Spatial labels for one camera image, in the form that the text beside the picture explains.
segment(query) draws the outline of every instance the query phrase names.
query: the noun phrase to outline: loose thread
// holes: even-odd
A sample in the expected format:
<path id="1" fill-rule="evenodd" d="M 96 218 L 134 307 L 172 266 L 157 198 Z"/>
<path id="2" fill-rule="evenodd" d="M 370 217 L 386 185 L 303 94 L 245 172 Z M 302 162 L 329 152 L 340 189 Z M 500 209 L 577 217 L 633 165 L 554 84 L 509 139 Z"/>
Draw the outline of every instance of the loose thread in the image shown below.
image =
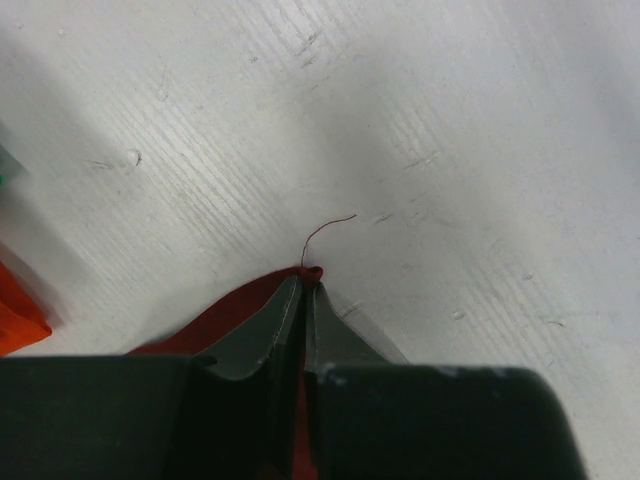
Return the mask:
<path id="1" fill-rule="evenodd" d="M 351 220 L 352 218 L 355 218 L 357 215 L 354 213 L 353 215 L 351 215 L 350 217 L 345 217 L 345 218 L 340 218 L 338 220 L 331 220 L 330 222 L 325 223 L 324 225 L 320 225 L 315 232 L 313 232 L 311 235 L 309 235 L 307 237 L 307 241 L 304 242 L 304 247 L 302 248 L 302 255 L 300 256 L 300 266 L 304 267 L 304 254 L 307 251 L 307 247 L 309 246 L 309 241 L 313 238 L 313 236 L 318 233 L 320 230 L 322 230 L 324 227 L 327 227 L 329 225 L 332 225 L 334 223 L 340 223 L 340 222 L 346 222 L 347 220 Z"/>

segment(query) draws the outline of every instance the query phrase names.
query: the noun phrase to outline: white table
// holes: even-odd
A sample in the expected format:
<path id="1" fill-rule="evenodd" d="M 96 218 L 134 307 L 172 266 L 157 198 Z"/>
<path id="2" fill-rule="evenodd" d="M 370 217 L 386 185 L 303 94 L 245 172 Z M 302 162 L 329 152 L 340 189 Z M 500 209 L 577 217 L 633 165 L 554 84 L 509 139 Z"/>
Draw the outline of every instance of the white table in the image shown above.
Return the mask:
<path id="1" fill-rule="evenodd" d="M 412 362 L 525 365 L 593 478 L 640 475 L 640 5 L 0 1 L 21 354 L 125 352 L 314 239 Z"/>

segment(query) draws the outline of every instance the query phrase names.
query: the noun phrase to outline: orange fabric corner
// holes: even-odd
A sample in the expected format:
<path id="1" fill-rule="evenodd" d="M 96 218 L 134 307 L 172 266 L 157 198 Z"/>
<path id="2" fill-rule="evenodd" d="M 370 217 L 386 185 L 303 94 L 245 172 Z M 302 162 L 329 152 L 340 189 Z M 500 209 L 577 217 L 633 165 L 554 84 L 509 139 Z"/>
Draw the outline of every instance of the orange fabric corner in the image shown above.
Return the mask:
<path id="1" fill-rule="evenodd" d="M 51 335 L 42 310 L 0 263 L 0 355 Z"/>

